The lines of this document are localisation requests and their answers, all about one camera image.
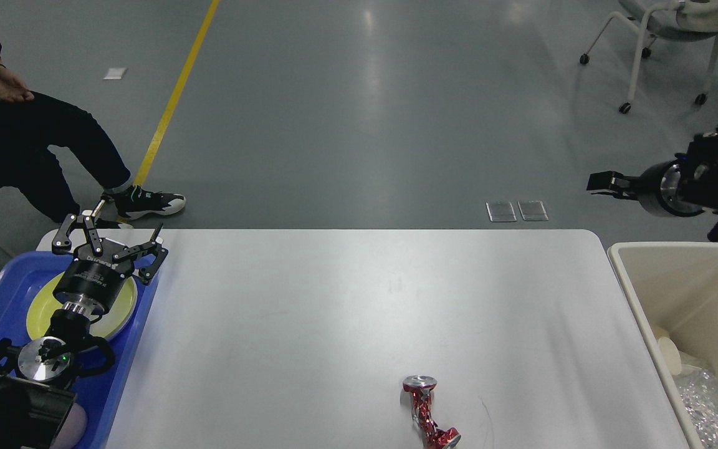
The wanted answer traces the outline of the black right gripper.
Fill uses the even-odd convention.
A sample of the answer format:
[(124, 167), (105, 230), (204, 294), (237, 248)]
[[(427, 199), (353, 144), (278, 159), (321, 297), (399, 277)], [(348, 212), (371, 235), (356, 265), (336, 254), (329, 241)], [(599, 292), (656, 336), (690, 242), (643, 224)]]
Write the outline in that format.
[(680, 162), (668, 161), (647, 168), (641, 176), (618, 171), (599, 171), (588, 177), (587, 191), (592, 195), (638, 201), (646, 212), (660, 217), (695, 217), (704, 210), (680, 200), (678, 188)]

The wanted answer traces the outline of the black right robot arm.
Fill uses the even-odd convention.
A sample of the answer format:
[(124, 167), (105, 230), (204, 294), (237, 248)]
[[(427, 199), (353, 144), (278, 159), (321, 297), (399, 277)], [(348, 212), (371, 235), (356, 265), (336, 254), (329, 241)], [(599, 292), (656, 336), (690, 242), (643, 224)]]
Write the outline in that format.
[[(706, 212), (718, 216), (718, 126), (696, 134), (686, 152), (650, 166), (639, 176), (611, 170), (591, 173), (586, 190), (636, 201), (654, 216), (695, 217)], [(718, 242), (718, 221), (707, 239)]]

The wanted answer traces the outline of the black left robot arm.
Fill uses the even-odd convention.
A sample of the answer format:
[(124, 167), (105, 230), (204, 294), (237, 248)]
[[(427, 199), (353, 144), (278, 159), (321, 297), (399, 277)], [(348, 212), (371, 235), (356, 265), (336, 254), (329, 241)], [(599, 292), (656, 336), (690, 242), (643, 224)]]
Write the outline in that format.
[[(87, 409), (89, 437), (102, 443), (150, 309), (152, 281), (168, 250), (158, 225), (128, 246), (103, 238), (97, 211), (68, 215), (51, 253), (13, 259), (0, 275), (0, 448), (49, 448), (75, 405)], [(51, 290), (49, 323), (36, 337), (6, 337), (26, 326), (20, 299), (29, 274), (67, 262)]]

